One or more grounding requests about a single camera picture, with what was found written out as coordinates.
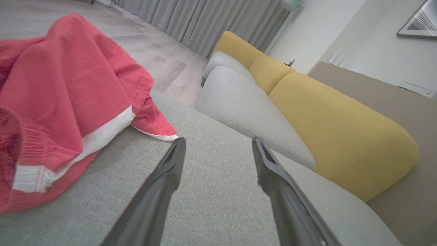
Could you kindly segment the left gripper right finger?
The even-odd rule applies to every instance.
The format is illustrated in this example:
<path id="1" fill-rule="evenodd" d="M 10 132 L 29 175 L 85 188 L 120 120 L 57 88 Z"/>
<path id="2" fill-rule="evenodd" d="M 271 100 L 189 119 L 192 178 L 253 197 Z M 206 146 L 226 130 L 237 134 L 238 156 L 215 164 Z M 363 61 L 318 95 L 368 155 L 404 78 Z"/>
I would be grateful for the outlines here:
<path id="1" fill-rule="evenodd" d="M 339 246 L 340 242 L 298 184 L 260 137 L 252 140 L 258 185 L 270 198 L 282 246 Z"/>

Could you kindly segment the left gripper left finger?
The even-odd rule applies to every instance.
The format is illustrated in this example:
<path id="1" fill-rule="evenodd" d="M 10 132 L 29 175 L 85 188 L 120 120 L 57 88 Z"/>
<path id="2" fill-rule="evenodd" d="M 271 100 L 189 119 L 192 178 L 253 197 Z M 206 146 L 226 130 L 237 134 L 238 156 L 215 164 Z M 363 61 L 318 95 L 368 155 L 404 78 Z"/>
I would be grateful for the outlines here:
<path id="1" fill-rule="evenodd" d="M 102 241 L 102 246 L 159 246 L 173 193 L 180 185 L 185 138 L 176 139 Z"/>

